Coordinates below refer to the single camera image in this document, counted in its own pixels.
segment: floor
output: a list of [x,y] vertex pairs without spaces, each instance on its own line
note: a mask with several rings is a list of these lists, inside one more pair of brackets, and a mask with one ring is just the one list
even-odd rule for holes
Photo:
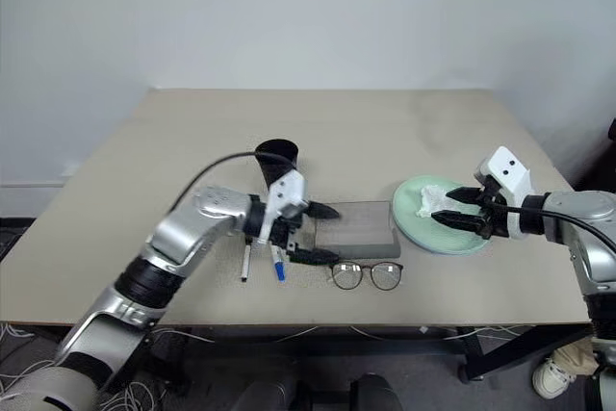
[[[7,242],[13,242],[15,233],[21,230],[0,231],[0,242],[3,243],[0,244],[1,253],[2,250],[7,250]],[[481,342],[486,350],[501,343],[493,339],[481,339]],[[55,346],[53,342],[41,337],[14,339],[5,336],[0,343],[0,374],[18,374],[39,360],[53,358]],[[347,390],[351,380],[363,373],[375,372],[389,380],[407,411],[437,411],[459,407],[475,411],[584,409],[581,379],[572,384],[566,394],[554,400],[543,400],[534,394],[530,385],[530,375],[539,359],[486,378],[482,382],[465,385],[456,375],[462,358],[455,356],[342,356],[301,360],[270,358],[258,362],[241,359],[212,360],[204,356],[203,347],[196,341],[189,342],[187,353],[185,368],[192,380],[188,395],[181,398],[173,393],[165,393],[164,399],[156,409],[230,410],[240,393],[255,378],[276,375],[280,372],[292,374],[295,378],[309,383],[314,390],[321,391]],[[5,387],[11,382],[1,375],[0,378]],[[143,374],[139,380],[148,384],[155,398],[163,393],[162,388],[156,391],[159,381],[154,381]],[[343,409],[347,407],[345,405],[315,407],[315,410],[319,411]]]

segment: white cloth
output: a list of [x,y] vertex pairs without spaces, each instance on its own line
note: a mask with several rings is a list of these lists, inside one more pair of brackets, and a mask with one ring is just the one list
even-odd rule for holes
[[422,188],[422,208],[417,211],[417,216],[421,218],[428,218],[432,216],[433,212],[438,211],[459,211],[458,202],[450,197],[447,197],[448,193],[443,187],[436,185],[426,185]]

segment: table leg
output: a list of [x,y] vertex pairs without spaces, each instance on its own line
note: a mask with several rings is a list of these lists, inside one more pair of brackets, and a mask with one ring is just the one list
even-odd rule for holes
[[534,356],[550,353],[590,334],[590,324],[535,326],[489,353],[477,355],[474,351],[474,354],[467,354],[467,363],[460,367],[458,376],[464,383],[481,380],[483,376],[521,365]]

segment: shoe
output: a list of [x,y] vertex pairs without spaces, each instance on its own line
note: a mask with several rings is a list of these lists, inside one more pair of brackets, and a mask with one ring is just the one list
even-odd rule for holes
[[542,398],[553,399],[562,395],[575,380],[574,375],[562,371],[548,358],[532,374],[532,387]]

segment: beige tabletop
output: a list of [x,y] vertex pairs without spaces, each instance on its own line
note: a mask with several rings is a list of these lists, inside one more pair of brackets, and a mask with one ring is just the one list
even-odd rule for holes
[[[389,200],[405,179],[475,185],[505,145],[538,192],[569,189],[546,154],[484,90],[157,90],[81,167],[0,266],[0,319],[75,322],[114,281],[185,183],[204,165],[264,140],[299,146],[309,198]],[[254,160],[204,183],[266,192]],[[587,321],[565,247],[495,238],[470,256],[434,255],[400,235],[402,282],[342,291],[328,270],[265,255],[240,282],[244,238],[222,238],[164,318],[190,324],[483,325]]]

